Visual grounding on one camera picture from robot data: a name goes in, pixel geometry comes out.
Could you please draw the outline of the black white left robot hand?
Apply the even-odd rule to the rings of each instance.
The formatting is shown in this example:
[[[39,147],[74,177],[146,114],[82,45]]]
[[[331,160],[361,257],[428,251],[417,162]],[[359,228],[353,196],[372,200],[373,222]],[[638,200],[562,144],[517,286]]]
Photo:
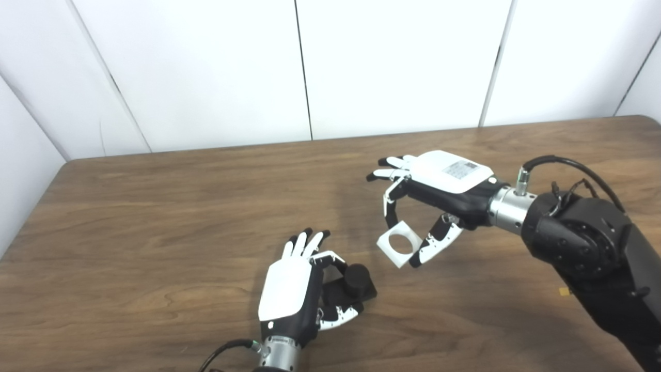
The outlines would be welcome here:
[[[347,262],[333,251],[321,251],[329,230],[314,232],[305,228],[291,236],[281,259],[267,269],[258,304],[263,341],[286,337],[305,348],[320,331],[337,328],[364,311],[360,301],[348,305],[321,304],[324,271],[333,266],[344,274]]]

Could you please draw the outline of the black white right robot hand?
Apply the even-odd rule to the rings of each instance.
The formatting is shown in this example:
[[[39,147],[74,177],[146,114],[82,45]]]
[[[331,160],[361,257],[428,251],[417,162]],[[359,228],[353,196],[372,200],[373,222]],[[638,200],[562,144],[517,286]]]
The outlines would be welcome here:
[[[463,231],[491,225],[489,205],[502,183],[488,166],[440,150],[386,157],[378,165],[366,180],[387,180],[390,186],[383,193],[388,230],[377,239],[377,246],[397,268],[405,264],[418,268]],[[397,203],[404,197],[441,211],[425,236],[398,218]]]

